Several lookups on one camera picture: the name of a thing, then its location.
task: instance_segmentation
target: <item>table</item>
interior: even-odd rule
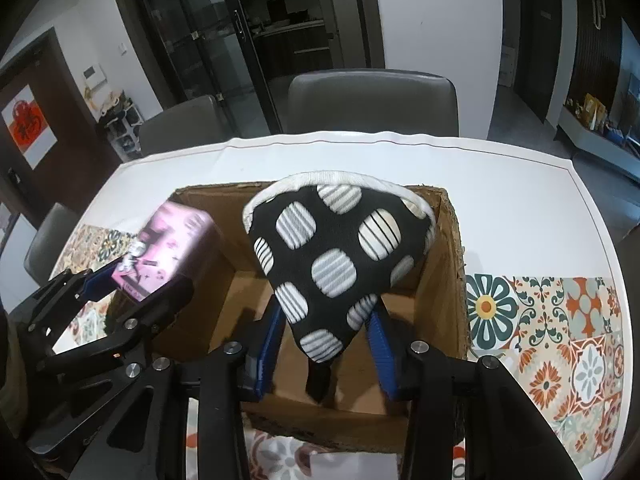
[[[465,248],[472,325],[474,298],[478,296],[474,290],[478,287],[482,292],[490,287],[488,280],[508,282],[509,298],[520,302],[519,318],[513,323],[515,332],[511,331],[504,348],[481,343],[476,337],[470,357],[483,352],[498,354],[563,439],[572,457],[575,455],[583,477],[603,478],[620,450],[628,415],[631,384],[629,380],[622,383],[622,376],[632,376],[632,335],[625,287],[612,241],[594,201],[568,160],[506,144],[422,134],[316,132],[232,139],[121,165],[87,208],[79,225],[135,233],[176,188],[277,180],[312,170],[355,171],[403,185],[447,189]],[[550,275],[553,278],[542,278]],[[574,277],[585,279],[560,279]],[[580,317],[580,302],[588,295],[592,296],[592,303],[600,305],[596,308],[592,304],[588,309],[588,317],[599,319],[594,321],[597,326],[593,330],[585,328],[587,316]],[[536,312],[545,300],[548,310],[542,312],[542,305],[542,310]],[[543,325],[538,328],[543,334],[538,343],[550,336],[553,327],[558,328],[551,347],[545,340],[545,350],[525,342],[535,333],[532,327],[540,322]],[[580,330],[590,337],[578,340],[575,334]],[[561,332],[564,339],[558,342]],[[486,335],[487,330],[483,328],[480,333]],[[482,350],[482,346],[491,348]],[[546,357],[536,361],[536,352],[546,356],[549,348],[562,355],[566,352],[563,367]],[[615,355],[612,352],[607,356],[607,348],[615,350]],[[537,368],[530,368],[531,363],[537,363]],[[596,385],[597,395],[591,389],[586,393],[588,385],[575,369],[578,364],[595,367],[594,373],[602,382]],[[620,374],[603,377],[598,368],[603,364],[607,370],[615,368]],[[613,381],[607,389],[621,389],[615,397],[605,398],[606,380]],[[572,409],[563,407],[561,394],[575,395],[576,391],[578,396],[582,392],[582,407],[570,413]],[[549,412],[552,405],[558,408],[557,415]],[[608,444],[594,445],[595,440],[603,439],[604,432],[599,428],[605,423]],[[565,440],[569,438],[567,432],[575,433],[581,428],[584,431]],[[587,450],[589,446],[594,446],[593,452],[591,448]],[[543,460],[540,457],[532,464]]]

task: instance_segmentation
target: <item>gray floor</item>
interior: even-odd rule
[[[488,140],[571,158],[575,149],[555,136],[510,88],[498,86]],[[640,187],[587,155],[574,155],[574,167],[598,205],[613,243],[619,242],[640,223]]]

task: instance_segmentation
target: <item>brown door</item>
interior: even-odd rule
[[[0,184],[13,187],[14,196],[20,197],[20,212],[36,225],[54,202],[82,214],[117,167],[118,159],[98,134],[52,29],[3,70],[0,110],[9,104],[16,110],[15,97],[26,86],[30,87],[55,143],[32,168],[5,120],[0,120]]]

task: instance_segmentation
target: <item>patterned tile tablecloth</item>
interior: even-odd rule
[[[98,269],[124,254],[133,235],[82,226],[54,273]],[[88,303],[69,330],[77,344],[104,336],[111,296]],[[540,410],[578,468],[608,451],[622,402],[624,352],[620,305],[610,278],[466,276],[470,360],[497,356]],[[190,404],[187,473],[197,478],[197,402]],[[308,457],[324,448],[246,430],[253,480],[310,477]],[[464,478],[464,442],[454,448],[453,478]]]

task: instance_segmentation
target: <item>floral tile pattern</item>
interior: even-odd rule
[[[612,280],[470,274],[466,292],[468,359],[498,357],[578,468],[607,452],[624,376],[622,318]]]
[[[73,273],[81,270],[97,270],[127,252],[135,235],[121,233],[92,225],[83,225],[73,232],[58,263],[52,272],[55,276],[65,269]],[[104,320],[114,293],[100,301],[89,301],[71,322],[67,330],[71,332],[77,345],[96,341],[106,336]]]

